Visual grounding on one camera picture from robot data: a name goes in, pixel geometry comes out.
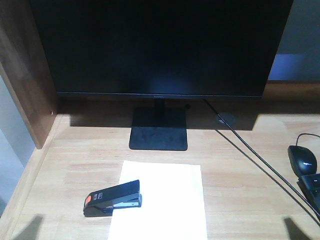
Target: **wall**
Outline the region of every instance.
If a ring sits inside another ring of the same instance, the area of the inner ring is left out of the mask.
[[[269,80],[320,82],[319,0],[295,0]]]
[[[0,76],[0,215],[35,144]]]

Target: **monitor stand base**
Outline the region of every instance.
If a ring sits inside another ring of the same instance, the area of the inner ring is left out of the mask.
[[[130,149],[185,151],[186,114],[183,108],[165,108],[163,99],[155,107],[137,107],[133,113]]]

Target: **black stapler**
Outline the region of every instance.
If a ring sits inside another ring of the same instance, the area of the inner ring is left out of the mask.
[[[141,207],[139,180],[91,192],[84,201],[85,217],[109,217],[114,209]]]

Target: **monitor screen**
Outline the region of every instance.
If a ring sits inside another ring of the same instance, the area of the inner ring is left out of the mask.
[[[31,0],[59,94],[260,97],[292,0]]]

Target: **desk surface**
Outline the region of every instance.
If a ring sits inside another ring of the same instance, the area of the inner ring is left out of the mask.
[[[298,187],[287,148],[295,144],[299,133],[320,133],[319,104],[237,104],[217,105],[219,111],[233,111],[239,122],[238,133]],[[320,227],[310,216],[313,215],[310,209],[304,203],[298,205],[302,201],[231,131],[215,130],[215,116],[203,102],[191,102],[187,112],[187,125],[196,126],[197,121],[202,121],[198,129],[187,130],[187,151],[130,150],[128,126],[134,105],[132,102],[64,105],[42,155],[41,150],[34,152],[33,158],[42,156],[43,161],[29,193],[25,194],[16,225],[9,226],[13,229],[9,239],[107,239],[111,218],[85,218],[83,202],[89,192],[117,185],[122,163],[128,160],[201,165],[209,240],[308,239],[302,237],[303,233],[312,240],[320,240]],[[241,127],[240,123],[250,122],[253,115],[257,118],[252,130],[241,130],[248,126]],[[320,158],[320,139],[305,136],[299,144]]]

